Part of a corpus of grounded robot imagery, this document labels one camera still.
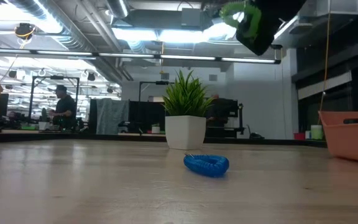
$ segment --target wooden table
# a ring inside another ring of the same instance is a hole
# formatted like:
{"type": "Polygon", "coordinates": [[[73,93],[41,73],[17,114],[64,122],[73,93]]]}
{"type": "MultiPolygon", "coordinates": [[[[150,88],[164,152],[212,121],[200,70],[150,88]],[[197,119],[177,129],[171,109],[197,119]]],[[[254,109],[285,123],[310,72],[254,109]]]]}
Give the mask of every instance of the wooden table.
{"type": "Polygon", "coordinates": [[[192,173],[166,143],[0,144],[0,223],[358,223],[358,162],[304,146],[205,144],[230,160],[192,173]]]}

